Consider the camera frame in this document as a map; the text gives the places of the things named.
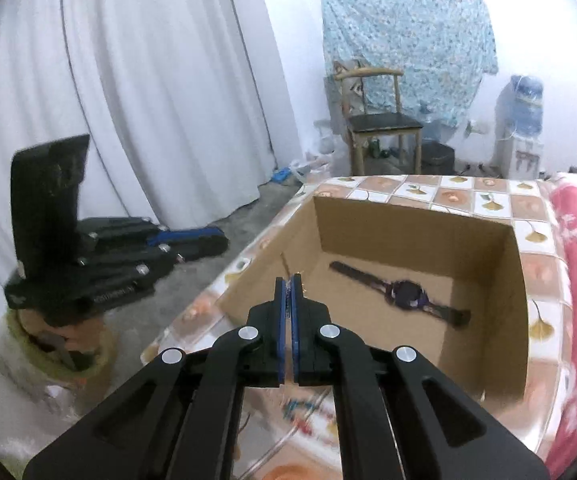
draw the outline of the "ginkgo leaf pattern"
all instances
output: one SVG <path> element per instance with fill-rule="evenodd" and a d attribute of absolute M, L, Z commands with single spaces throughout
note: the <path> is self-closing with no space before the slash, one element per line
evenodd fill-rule
<path fill-rule="evenodd" d="M 555 333 L 555 328 L 550 323 L 543 320 L 542 313 L 539 311 L 537 302 L 535 300 L 532 301 L 535 304 L 535 308 L 537 309 L 537 321 L 529 327 L 528 335 L 531 339 L 544 341 Z"/>
<path fill-rule="evenodd" d="M 426 193 L 426 191 L 424 191 L 423 189 L 420 189 L 419 186 L 416 186 L 414 184 L 409 184 L 409 189 L 408 189 L 409 193 L 413 193 L 415 195 L 425 195 L 428 194 Z"/>
<path fill-rule="evenodd" d="M 251 261 L 248 258 L 244 258 L 242 260 L 240 260 L 239 262 L 237 262 L 236 266 L 235 266 L 235 272 L 228 272 L 224 275 L 224 281 L 227 284 L 231 284 L 233 283 L 237 278 L 239 278 L 239 276 L 241 275 L 242 271 L 248 266 L 248 264 L 250 264 Z"/>
<path fill-rule="evenodd" d="M 548 240 L 548 236 L 546 236 L 543 233 L 540 233 L 537 229 L 535 229 L 535 226 L 531 222 L 529 222 L 528 220 L 526 220 L 526 222 L 528 225 L 530 225 L 530 228 L 532 229 L 532 231 L 526 235 L 527 241 L 532 242 L 534 244 L 541 244 L 542 242 Z"/>
<path fill-rule="evenodd" d="M 486 204 L 482 206 L 484 209 L 488 209 L 489 211 L 499 211 L 500 209 L 504 209 L 502 204 L 495 202 L 495 196 L 492 193 L 482 194 L 481 197 L 487 201 Z"/>

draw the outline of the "black trash bin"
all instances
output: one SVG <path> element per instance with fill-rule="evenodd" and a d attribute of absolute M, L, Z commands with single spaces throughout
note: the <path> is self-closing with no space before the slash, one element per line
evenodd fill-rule
<path fill-rule="evenodd" d="M 455 150 L 446 144 L 431 140 L 421 146 L 421 174 L 455 174 Z"/>

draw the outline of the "white curtain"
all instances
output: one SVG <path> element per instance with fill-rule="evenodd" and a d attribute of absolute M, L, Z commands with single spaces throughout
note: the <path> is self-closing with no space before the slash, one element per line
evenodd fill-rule
<path fill-rule="evenodd" d="M 230 0 L 0 0 L 0 283 L 16 150 L 90 132 L 80 216 L 202 226 L 274 167 Z"/>

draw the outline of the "black chair seat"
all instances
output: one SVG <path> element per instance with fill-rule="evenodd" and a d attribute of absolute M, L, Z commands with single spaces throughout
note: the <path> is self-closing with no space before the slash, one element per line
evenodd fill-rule
<path fill-rule="evenodd" d="M 407 128 L 421 128 L 423 124 L 408 115 L 400 113 L 383 113 L 355 115 L 348 118 L 351 129 L 355 133 L 380 132 L 385 130 L 404 130 Z"/>

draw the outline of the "black case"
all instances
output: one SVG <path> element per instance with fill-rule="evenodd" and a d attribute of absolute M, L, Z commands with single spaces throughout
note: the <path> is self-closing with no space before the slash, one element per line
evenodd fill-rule
<path fill-rule="evenodd" d="M 17 152 L 11 164 L 18 272 L 4 293 L 10 308 L 37 310 L 52 326 L 152 294 L 178 259 L 166 244 L 148 245 L 163 229 L 148 218 L 77 221 L 88 144 L 88 135 L 56 140 Z"/>

